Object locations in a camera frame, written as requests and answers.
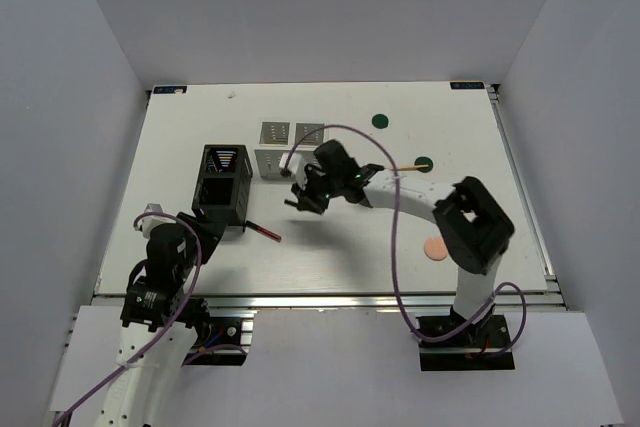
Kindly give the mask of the black red makeup pencil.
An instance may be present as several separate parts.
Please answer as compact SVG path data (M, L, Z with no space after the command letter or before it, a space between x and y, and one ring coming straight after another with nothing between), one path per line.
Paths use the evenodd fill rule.
M271 240L273 240L275 242L281 242L282 241L282 237L279 234L277 234L277 233L275 233L275 232L273 232L271 230L268 230L268 229L266 229L266 228L264 228L264 227L262 227L262 226L260 226L260 225L258 225L256 223L254 223L252 221L246 220L244 226L245 226L246 229L250 229L252 231L255 231L255 232L259 233L260 235L263 235L263 236L265 236L265 237L267 237L267 238L269 238L269 239L271 239Z

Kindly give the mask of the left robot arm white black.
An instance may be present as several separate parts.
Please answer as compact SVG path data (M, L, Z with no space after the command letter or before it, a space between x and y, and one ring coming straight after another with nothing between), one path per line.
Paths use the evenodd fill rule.
M158 426L188 352L205 343L211 321L192 297L200 268L217 248L227 222L150 204L134 220L146 257L132 269L120 315L118 375L107 385L97 426Z

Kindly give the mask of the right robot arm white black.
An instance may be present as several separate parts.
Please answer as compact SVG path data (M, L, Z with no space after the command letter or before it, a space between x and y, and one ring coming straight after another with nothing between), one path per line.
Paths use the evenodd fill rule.
M298 153L281 157L280 174L293 180L291 192L296 197L285 203L321 215L330 200L343 198L433 223L458 268L447 335L466 346L484 338L498 265L515 233L514 224L484 184L471 176L455 184L433 183L378 164L360 166L336 140L322 144L313 155L315 163Z

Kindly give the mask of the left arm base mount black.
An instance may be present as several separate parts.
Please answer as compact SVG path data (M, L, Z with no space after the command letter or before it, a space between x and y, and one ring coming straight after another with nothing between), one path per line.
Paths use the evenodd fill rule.
M253 332L255 311L211 309L204 330L185 361L188 366L240 367L245 363Z

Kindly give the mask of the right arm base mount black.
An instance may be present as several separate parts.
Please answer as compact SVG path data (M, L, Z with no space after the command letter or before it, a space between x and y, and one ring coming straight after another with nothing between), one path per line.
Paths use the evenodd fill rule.
M479 330L471 328L441 343L419 343L422 372L512 371L509 328L503 315L493 315Z

